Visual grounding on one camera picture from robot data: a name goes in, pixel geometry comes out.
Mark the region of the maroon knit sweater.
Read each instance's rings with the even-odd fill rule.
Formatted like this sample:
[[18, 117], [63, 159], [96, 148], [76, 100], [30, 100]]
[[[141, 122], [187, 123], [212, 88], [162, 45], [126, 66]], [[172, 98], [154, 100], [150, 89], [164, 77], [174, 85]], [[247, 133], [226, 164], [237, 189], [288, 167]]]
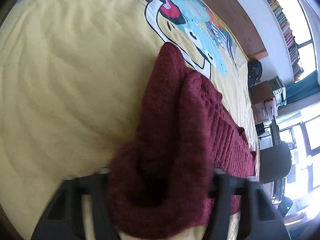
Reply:
[[142, 98], [136, 137], [110, 168], [107, 205], [114, 226], [133, 237], [165, 239], [206, 225], [213, 170], [253, 175], [255, 152], [222, 94], [167, 42]]

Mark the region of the black chair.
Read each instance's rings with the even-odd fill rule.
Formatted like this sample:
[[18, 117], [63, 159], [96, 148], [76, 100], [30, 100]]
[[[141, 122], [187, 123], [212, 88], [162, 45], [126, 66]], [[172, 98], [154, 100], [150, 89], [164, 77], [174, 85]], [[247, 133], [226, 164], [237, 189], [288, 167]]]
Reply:
[[259, 180], [263, 184], [285, 178], [292, 166], [292, 156], [287, 143], [260, 151]]

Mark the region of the wooden drawer chest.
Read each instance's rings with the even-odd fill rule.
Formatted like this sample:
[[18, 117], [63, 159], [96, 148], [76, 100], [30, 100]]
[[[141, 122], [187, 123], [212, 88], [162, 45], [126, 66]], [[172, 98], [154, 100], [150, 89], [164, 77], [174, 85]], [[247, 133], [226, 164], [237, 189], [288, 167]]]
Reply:
[[278, 115], [276, 97], [267, 81], [250, 88], [249, 95], [256, 124], [271, 121]]

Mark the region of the grey printer boxes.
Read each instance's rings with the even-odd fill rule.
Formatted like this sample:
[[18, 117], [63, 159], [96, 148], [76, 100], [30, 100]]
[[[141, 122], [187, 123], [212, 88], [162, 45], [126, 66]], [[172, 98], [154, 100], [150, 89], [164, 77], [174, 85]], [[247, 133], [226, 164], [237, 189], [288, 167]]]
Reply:
[[278, 107], [286, 105], [286, 88], [281, 79], [276, 76], [274, 79], [268, 81], [274, 97], [276, 98], [276, 104]]

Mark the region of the teal curtain right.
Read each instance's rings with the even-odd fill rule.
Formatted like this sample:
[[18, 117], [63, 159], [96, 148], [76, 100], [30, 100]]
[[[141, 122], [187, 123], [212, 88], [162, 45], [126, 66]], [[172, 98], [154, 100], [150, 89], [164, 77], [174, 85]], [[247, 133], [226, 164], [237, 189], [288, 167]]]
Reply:
[[317, 71], [313, 71], [297, 83], [286, 86], [286, 103], [291, 104], [318, 94], [320, 90]]

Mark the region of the black backpack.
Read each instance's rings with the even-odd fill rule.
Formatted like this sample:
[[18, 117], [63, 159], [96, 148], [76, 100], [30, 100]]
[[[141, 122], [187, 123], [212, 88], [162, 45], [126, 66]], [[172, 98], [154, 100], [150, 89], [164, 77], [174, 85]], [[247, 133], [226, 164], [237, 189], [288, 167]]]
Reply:
[[263, 67], [260, 61], [249, 61], [248, 64], [248, 87], [253, 87], [257, 81], [261, 78], [263, 73]]

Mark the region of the row of books shelf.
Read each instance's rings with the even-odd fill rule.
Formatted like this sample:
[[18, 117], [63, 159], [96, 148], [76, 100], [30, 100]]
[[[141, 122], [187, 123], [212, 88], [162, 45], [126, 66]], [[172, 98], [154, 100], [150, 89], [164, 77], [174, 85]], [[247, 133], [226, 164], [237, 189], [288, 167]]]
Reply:
[[293, 78], [295, 81], [298, 81], [300, 76], [303, 74], [304, 70], [299, 65], [300, 55], [298, 52], [298, 44], [295, 42], [295, 37], [292, 33], [292, 29], [290, 28], [290, 23], [283, 12], [283, 8], [279, 4], [278, 0], [266, 0], [268, 5], [270, 6], [273, 14], [275, 15], [277, 22], [281, 28], [281, 32], [283, 37], [285, 38], [286, 46], [289, 51], [292, 70], [293, 70]]

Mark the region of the yellow printed bedspread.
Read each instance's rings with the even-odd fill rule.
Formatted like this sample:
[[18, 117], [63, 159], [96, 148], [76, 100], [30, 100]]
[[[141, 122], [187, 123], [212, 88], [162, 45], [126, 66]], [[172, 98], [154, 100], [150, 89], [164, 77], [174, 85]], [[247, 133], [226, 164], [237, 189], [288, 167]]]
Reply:
[[30, 239], [61, 180], [107, 165], [133, 138], [165, 42], [210, 78], [258, 139], [240, 43], [203, 0], [23, 0], [1, 26], [1, 207]]

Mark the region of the wooden headboard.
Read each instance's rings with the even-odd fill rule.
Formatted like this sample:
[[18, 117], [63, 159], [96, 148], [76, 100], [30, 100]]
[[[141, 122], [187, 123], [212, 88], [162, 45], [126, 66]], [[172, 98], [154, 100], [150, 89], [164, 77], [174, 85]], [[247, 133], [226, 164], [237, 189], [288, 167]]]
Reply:
[[203, 1], [229, 27], [250, 60], [261, 60], [268, 56], [257, 29], [237, 0]]

